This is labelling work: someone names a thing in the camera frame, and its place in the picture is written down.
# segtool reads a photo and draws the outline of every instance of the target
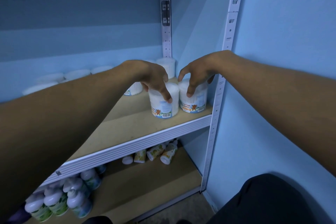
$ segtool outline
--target hand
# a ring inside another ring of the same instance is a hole
[[[168,103],[172,103],[173,99],[171,98],[170,93],[168,92],[165,85],[165,82],[168,82],[168,75],[166,70],[158,64],[142,60],[139,61],[143,67],[143,73],[140,77],[140,82],[145,91],[148,91],[148,88],[157,90],[161,93],[164,100],[166,100]]]
[[[191,97],[196,90],[196,87],[201,83],[208,81],[211,83],[215,74],[218,73],[218,64],[220,64],[221,52],[213,52],[205,55],[197,60],[190,62],[187,66],[181,69],[178,76],[178,81],[182,81],[187,73],[190,73],[189,87],[187,97]]]

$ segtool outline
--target perforated metal post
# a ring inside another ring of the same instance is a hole
[[[170,0],[160,0],[161,25],[162,25],[162,50],[163,57],[171,57],[171,11]]]
[[[222,50],[231,50],[232,48],[240,1],[241,0],[230,0],[229,10],[228,10],[227,17],[226,17],[226,25],[225,25]],[[206,189],[207,182],[208,182],[209,169],[210,169],[210,164],[211,164],[213,145],[215,143],[219,112],[221,110],[221,104],[222,104],[222,99],[223,99],[224,86],[225,86],[225,78],[219,75],[217,86],[216,86],[215,100],[214,100],[213,110],[212,110],[210,132],[209,132],[209,137],[208,137],[208,145],[207,145],[207,150],[206,150],[205,165],[204,165],[202,184],[201,184],[201,192]]]

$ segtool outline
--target shelf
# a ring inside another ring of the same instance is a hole
[[[79,224],[99,215],[121,224],[192,191],[200,186],[201,180],[183,147],[170,165],[159,158],[131,165],[123,165],[118,159],[108,164],[101,186],[92,195],[93,209],[86,218],[78,219],[69,211],[61,217],[52,217],[48,224]]]
[[[152,115],[148,93],[122,96],[71,158],[41,186],[210,125],[212,106],[200,113],[179,110],[170,119]]]

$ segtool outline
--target barcode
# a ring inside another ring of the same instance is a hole
[[[170,113],[163,113],[162,114],[162,118],[169,118],[170,117]]]

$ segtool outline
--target forearm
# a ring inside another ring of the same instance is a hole
[[[2,202],[13,206],[24,201],[69,159],[138,80],[139,68],[125,62],[2,105],[0,174],[6,179],[1,187],[10,192],[3,194]],[[2,207],[0,216],[8,211]]]
[[[336,81],[229,51],[214,66],[277,130],[336,175]]]

